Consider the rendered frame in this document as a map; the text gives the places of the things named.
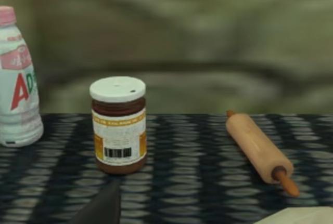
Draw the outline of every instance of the black and white patterned cloth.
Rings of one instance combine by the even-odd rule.
[[[122,177],[121,224],[254,223],[286,207],[333,206],[333,116],[255,115],[292,160],[299,198],[259,178],[223,115],[149,115],[146,166]],[[0,148],[0,223],[63,224],[115,177],[94,162],[90,115],[43,116],[45,135]]]

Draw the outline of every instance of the white and yellow label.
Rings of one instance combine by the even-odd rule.
[[[146,109],[129,116],[93,113],[96,158],[111,166],[131,165],[147,153]]]

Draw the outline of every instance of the jar lid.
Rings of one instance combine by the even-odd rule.
[[[105,103],[124,103],[141,98],[146,84],[134,77],[107,77],[95,81],[89,89],[90,96]]]
[[[0,25],[16,23],[14,9],[8,6],[0,6]]]

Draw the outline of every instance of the pink bottle cap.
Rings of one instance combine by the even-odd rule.
[[[14,8],[8,6],[0,6],[0,25],[16,23],[16,15]]]

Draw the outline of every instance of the rolling pin cylinder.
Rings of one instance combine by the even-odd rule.
[[[226,129],[266,183],[279,183],[272,177],[272,171],[278,166],[286,170],[288,177],[291,176],[293,164],[259,129],[249,115],[230,116],[226,121]]]

